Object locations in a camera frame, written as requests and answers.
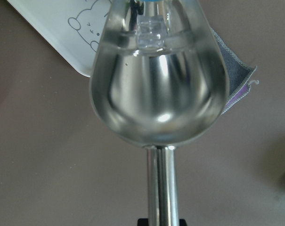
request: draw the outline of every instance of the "cartoon bear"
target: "cartoon bear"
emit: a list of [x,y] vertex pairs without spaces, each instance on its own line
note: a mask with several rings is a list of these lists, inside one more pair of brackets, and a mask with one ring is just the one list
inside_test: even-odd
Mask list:
[[96,52],[111,0],[96,0],[91,8],[82,10],[77,17],[68,19],[69,25]]

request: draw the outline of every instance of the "glass stem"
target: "glass stem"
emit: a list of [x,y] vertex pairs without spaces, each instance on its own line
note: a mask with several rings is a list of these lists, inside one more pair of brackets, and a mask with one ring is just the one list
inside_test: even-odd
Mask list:
[[147,148],[149,226],[179,226],[174,147]]

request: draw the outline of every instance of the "gray surface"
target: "gray surface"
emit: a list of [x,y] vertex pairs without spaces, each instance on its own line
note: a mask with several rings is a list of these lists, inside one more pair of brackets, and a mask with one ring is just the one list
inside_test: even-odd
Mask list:
[[[285,226],[285,0],[202,0],[251,93],[176,153],[189,226]],[[134,226],[146,152],[96,118],[79,75],[0,0],[0,226]]]

